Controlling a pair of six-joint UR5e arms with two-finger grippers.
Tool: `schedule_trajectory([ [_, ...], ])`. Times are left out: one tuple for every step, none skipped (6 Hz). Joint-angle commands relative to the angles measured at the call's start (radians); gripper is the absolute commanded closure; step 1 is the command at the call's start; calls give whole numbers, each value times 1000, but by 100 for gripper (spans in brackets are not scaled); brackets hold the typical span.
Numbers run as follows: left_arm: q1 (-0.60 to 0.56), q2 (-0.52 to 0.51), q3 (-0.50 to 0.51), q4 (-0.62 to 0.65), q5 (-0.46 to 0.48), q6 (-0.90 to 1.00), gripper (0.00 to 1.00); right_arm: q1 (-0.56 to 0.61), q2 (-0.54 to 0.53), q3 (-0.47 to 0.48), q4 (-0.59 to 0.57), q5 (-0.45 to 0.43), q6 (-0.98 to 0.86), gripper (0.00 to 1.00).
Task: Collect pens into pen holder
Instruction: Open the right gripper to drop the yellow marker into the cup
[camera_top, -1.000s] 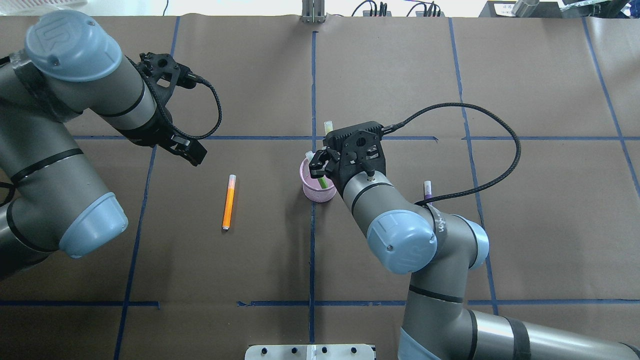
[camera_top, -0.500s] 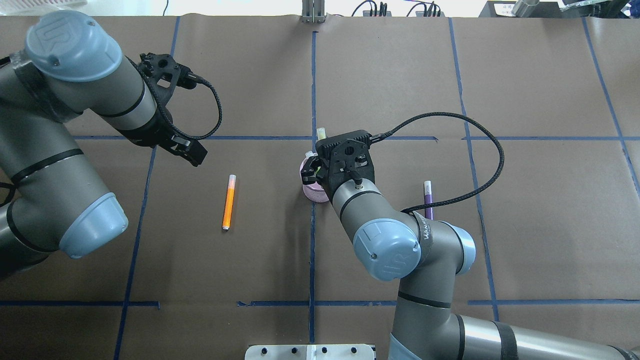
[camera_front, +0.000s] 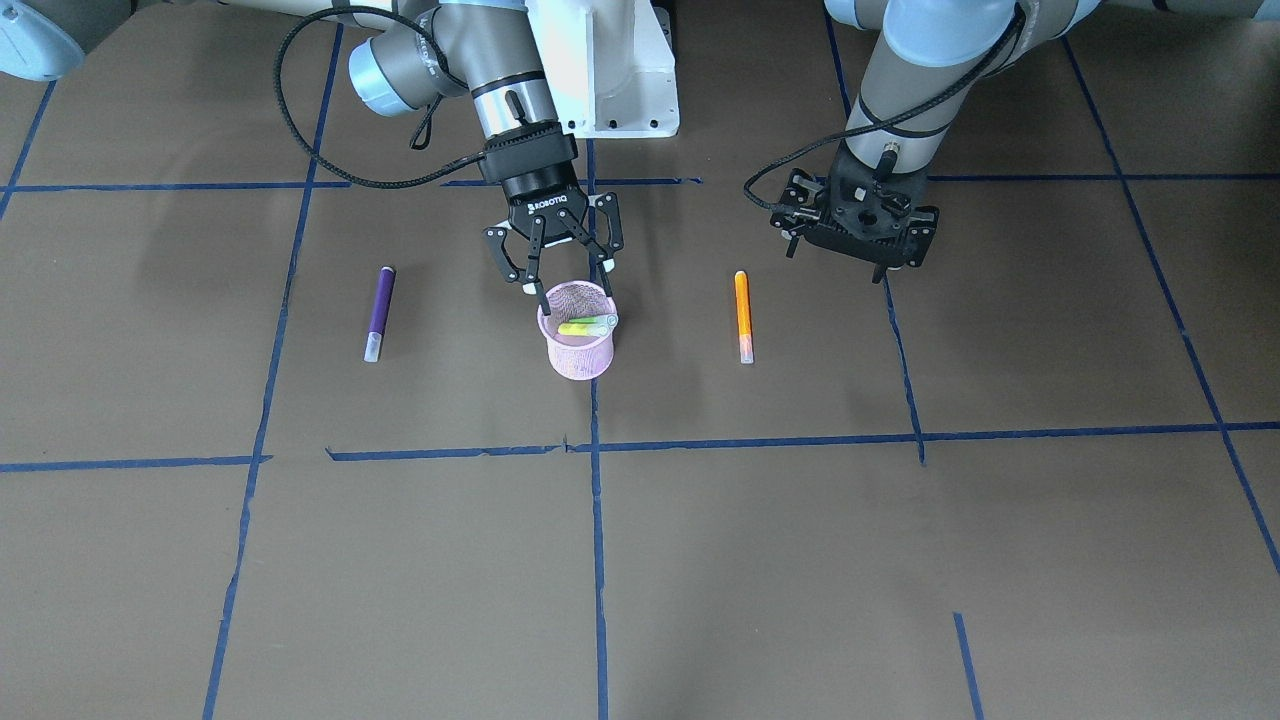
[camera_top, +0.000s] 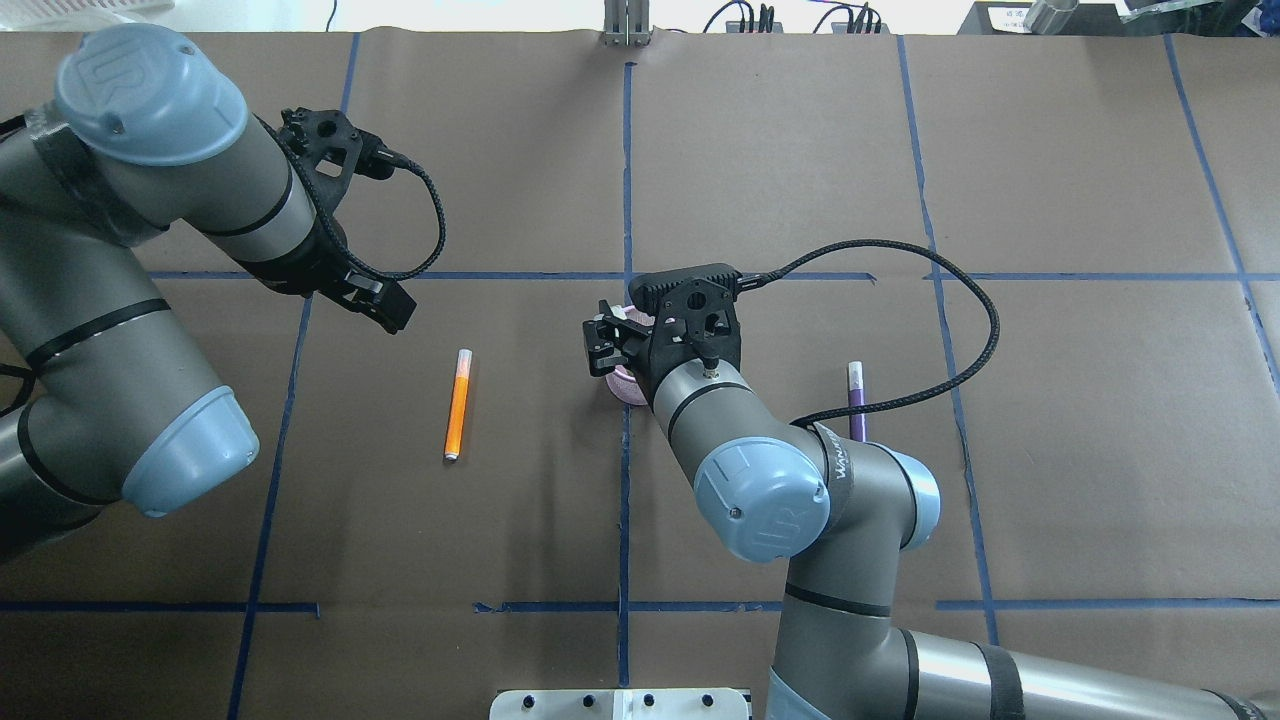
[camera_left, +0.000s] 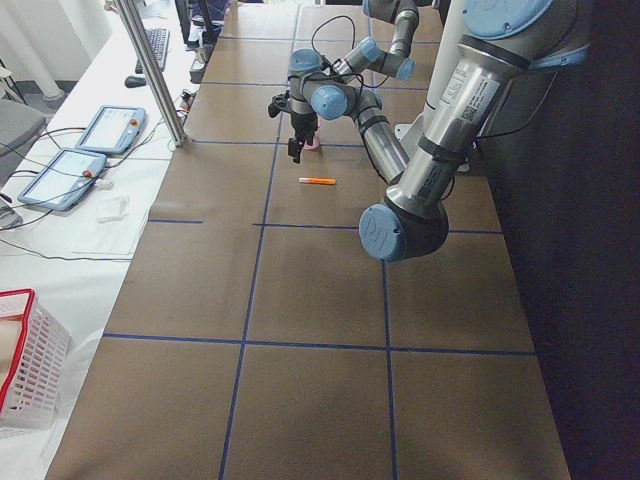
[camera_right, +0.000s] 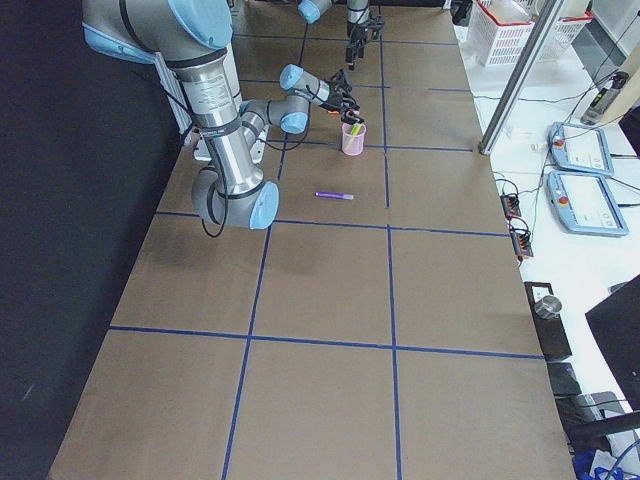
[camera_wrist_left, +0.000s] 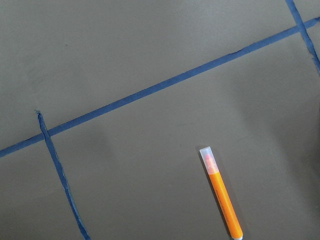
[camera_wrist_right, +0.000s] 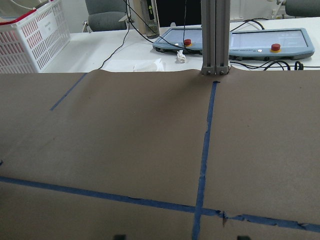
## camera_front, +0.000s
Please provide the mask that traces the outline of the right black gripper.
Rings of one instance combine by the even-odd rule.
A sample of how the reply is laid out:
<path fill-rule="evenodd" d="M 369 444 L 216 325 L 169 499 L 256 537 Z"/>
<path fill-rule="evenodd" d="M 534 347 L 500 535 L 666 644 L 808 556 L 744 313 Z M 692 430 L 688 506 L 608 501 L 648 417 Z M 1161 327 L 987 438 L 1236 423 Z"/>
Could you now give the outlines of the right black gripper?
<path fill-rule="evenodd" d="M 483 177 L 500 183 L 508 205 L 507 222 L 488 227 L 483 238 L 507 283 L 516 283 L 538 300 L 543 316 L 550 301 L 541 281 L 541 251 L 547 241 L 571 238 L 582 245 L 596 283 L 608 299 L 614 293 L 611 273 L 614 255 L 625 245 L 616 193 L 585 195 L 573 168 L 576 141 L 558 122 L 534 122 L 490 137 L 483 149 Z M 518 266 L 506 247 L 515 236 L 527 242 Z"/>

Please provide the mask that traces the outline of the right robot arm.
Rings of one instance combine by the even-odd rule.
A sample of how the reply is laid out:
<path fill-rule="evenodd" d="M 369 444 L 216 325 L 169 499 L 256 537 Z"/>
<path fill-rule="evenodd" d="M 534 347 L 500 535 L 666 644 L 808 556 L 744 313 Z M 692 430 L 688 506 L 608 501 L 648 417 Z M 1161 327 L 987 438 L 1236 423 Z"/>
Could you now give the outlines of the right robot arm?
<path fill-rule="evenodd" d="M 348 60 L 349 79 L 372 111 L 394 117 L 422 111 L 415 136 L 429 145 L 433 115 L 448 97 L 468 97 L 485 136 L 484 147 L 433 172 L 433 179 L 475 165 L 506 195 L 507 218 L 484 238 L 498 270 L 538 299 L 543 315 L 553 302 L 540 277 L 541 254 L 556 243 L 584 246 L 598 284 L 611 293 L 609 274 L 625 237 L 617 197 L 585 193 L 573 163 L 575 137 L 561 124 L 522 1 L 412 1 L 397 6 L 347 1 L 273 1 L 274 12 L 296 15 L 273 63 L 271 82 L 293 141 L 317 167 L 352 184 L 378 182 L 326 160 L 298 129 L 287 106 L 282 69 L 294 38 L 310 24 L 360 17 L 381 19 L 379 36 L 358 45 Z"/>

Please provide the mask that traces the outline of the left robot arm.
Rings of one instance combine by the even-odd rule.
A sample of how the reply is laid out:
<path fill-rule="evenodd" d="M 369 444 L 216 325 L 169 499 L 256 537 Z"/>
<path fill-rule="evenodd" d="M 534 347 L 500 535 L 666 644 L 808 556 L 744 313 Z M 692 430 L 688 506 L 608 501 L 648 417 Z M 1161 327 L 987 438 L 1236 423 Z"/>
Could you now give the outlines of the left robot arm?
<path fill-rule="evenodd" d="M 1100 1 L 827 1 L 829 17 L 878 38 L 838 143 L 831 179 L 891 181 L 931 165 L 972 86 L 1060 38 Z"/>

